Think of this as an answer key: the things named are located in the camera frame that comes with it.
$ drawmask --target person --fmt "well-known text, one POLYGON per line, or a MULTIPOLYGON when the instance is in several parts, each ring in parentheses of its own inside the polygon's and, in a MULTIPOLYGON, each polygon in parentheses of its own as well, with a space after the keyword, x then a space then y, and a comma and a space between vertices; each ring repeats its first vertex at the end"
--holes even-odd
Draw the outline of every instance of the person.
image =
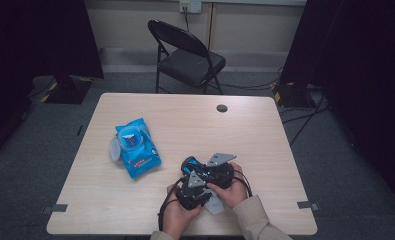
MULTIPOLYGON (((241 167, 231 163, 235 171, 242 173, 241 167)), ((243 179, 243 176, 234 171, 234 176, 243 179)), ((232 209, 234 219, 240 227, 241 233, 246 240, 256 239, 291 239, 280 229, 272 225, 263 208, 259 196, 248 198, 246 187, 238 180, 232 180, 228 189, 222 189, 208 183, 207 187, 214 191, 224 204, 232 209)), ((171 194, 163 216, 162 231, 154 231, 150 240, 178 240, 188 228, 191 221, 200 214, 201 207, 186 210, 177 201, 175 194, 171 194)))

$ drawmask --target electronic device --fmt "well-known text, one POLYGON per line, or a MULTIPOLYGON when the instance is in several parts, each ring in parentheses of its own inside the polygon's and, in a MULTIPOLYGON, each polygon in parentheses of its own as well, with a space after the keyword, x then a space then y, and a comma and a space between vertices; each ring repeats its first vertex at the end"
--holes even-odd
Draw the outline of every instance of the electronic device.
POLYGON ((212 197, 212 192, 206 187, 207 183, 213 183, 223 189, 231 186, 232 180, 236 179, 247 188, 249 197, 252 196, 250 185, 246 177, 240 172, 246 182, 242 178, 234 176, 234 168, 228 161, 235 159, 237 156, 233 154, 215 153, 212 158, 206 163, 200 163, 195 157, 190 156, 181 164, 181 171, 183 177, 180 178, 172 189, 167 194, 165 201, 160 207, 159 212, 159 230, 163 230, 163 215, 169 197, 175 191, 178 184, 182 182, 182 186, 177 189, 175 195, 178 202, 187 210, 192 210, 197 206, 204 206, 212 197))

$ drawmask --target wall outlet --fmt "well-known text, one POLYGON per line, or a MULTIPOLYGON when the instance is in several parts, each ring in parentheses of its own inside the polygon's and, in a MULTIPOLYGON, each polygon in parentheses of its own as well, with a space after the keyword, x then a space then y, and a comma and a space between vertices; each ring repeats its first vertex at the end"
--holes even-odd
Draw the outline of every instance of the wall outlet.
POLYGON ((184 8, 187 9, 187 12, 191 12, 190 1, 179 1, 179 12, 184 12, 184 8))
POLYGON ((191 13, 201 13, 201 1, 191 1, 191 13))

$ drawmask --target gray carpet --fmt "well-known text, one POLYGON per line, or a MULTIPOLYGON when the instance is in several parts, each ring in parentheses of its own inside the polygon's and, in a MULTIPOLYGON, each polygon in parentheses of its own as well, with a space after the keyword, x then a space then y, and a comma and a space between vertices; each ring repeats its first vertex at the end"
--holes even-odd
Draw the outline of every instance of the gray carpet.
MULTIPOLYGON (((226 72, 219 79, 222 84, 255 86, 277 77, 277 73, 226 72)), ((0 239, 125 239, 51 236, 46 232, 49 215, 41 210, 57 201, 101 94, 153 92, 155 73, 107 73, 104 80, 91 85, 81 105, 40 103, 45 91, 39 90, 51 79, 34 80, 33 93, 38 94, 31 97, 28 116, 0 150, 0 239)), ((162 84, 175 93, 201 93, 166 77, 162 84)), ((227 95, 272 96, 267 89, 223 86, 223 90, 227 95)), ((208 91, 217 94, 215 89, 208 91)), ((319 102, 322 92, 312 90, 311 94, 319 102)), ((327 106, 324 100, 320 109, 327 106)), ((278 110, 283 121, 311 113, 278 110)), ((305 121, 284 124, 290 141, 305 121)), ((395 239, 395 197, 351 144, 346 127, 329 108, 314 115, 295 139, 292 151, 307 195, 321 209, 314 212, 318 232, 294 239, 395 239)))

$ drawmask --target chair seat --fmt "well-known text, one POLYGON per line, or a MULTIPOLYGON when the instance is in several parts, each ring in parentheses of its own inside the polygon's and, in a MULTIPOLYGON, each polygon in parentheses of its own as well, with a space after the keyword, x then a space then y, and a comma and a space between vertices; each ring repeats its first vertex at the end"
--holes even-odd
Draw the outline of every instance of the chair seat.
MULTIPOLYGON (((209 55, 215 74, 217 74, 225 67, 226 60, 210 51, 209 55)), ((208 76, 207 59, 181 49, 164 58, 158 64, 158 68, 164 74, 196 88, 204 87, 211 80, 211 77, 208 76)))

